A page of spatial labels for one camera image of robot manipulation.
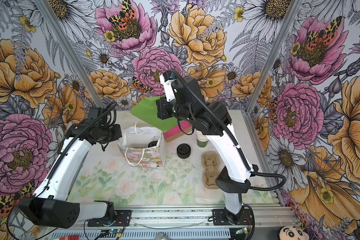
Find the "white floral gift bag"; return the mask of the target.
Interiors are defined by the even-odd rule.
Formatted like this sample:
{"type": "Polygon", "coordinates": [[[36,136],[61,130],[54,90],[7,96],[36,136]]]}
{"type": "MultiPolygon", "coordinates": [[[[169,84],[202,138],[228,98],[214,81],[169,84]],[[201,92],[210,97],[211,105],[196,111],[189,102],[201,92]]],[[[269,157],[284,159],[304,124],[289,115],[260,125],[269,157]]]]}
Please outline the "white floral gift bag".
{"type": "Polygon", "coordinates": [[[157,128],[136,126],[122,130],[118,146],[122,156],[132,167],[162,169],[166,161],[166,141],[163,132],[157,128]],[[156,147],[148,148],[152,141],[156,147]]]}

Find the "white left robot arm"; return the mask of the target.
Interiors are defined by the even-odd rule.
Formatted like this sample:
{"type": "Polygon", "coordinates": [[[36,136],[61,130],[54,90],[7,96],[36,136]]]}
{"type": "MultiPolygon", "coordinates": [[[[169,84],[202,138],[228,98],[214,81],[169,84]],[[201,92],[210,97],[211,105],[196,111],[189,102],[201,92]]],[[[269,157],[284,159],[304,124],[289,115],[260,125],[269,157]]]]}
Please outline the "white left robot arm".
{"type": "Polygon", "coordinates": [[[87,220],[105,225],[115,221],[112,202],[68,202],[91,147],[99,144],[105,149],[109,143],[122,137],[121,127],[116,123],[115,107],[116,104],[111,103],[106,108],[91,108],[86,119],[67,130],[62,150],[47,177],[31,197],[24,197],[18,204],[33,224],[68,229],[77,222],[87,220]]]}

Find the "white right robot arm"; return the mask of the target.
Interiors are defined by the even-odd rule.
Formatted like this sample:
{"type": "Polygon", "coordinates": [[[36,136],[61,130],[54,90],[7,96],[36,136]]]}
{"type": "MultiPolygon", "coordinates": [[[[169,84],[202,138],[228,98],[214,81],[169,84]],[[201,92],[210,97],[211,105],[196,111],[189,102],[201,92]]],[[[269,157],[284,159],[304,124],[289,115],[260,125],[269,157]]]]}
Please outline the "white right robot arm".
{"type": "Polygon", "coordinates": [[[169,71],[160,76],[160,83],[165,95],[156,102],[158,118],[186,121],[213,144],[225,164],[216,184],[225,195],[226,219],[238,224],[244,213],[242,194],[249,190],[249,178],[258,167],[246,159],[227,108],[219,102],[207,103],[196,79],[176,78],[169,71]]]}

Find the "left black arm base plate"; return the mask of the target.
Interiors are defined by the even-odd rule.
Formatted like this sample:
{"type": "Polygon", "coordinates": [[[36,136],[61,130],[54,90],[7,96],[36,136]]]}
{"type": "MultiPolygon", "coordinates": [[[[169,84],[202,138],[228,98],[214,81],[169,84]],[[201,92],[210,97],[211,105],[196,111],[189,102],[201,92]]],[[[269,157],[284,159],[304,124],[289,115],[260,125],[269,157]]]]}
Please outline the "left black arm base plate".
{"type": "Polygon", "coordinates": [[[128,227],[132,217],[131,210],[115,210],[109,217],[91,219],[88,221],[89,227],[128,227]]]}

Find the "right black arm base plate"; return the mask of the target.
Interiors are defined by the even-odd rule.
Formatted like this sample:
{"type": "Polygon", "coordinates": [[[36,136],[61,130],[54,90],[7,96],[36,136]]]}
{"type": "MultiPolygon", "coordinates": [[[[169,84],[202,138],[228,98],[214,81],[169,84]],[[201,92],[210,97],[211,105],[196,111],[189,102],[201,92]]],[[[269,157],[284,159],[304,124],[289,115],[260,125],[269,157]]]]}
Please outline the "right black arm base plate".
{"type": "Polygon", "coordinates": [[[238,214],[226,209],[212,209],[210,220],[215,226],[253,226],[254,213],[248,208],[242,208],[238,214]]]}

